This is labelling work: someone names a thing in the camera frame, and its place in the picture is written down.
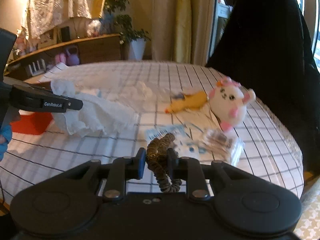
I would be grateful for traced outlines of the blue gloved left hand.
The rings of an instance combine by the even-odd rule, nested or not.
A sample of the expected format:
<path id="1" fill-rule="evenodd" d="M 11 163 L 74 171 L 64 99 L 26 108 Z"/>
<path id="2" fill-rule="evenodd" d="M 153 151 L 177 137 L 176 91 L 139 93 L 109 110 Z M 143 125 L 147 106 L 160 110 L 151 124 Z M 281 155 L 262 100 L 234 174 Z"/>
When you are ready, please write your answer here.
<path id="1" fill-rule="evenodd" d="M 8 144 L 12 140 L 12 127 L 7 125 L 1 128 L 0 135 L 0 161 L 2 161 L 5 152 L 7 152 Z"/>

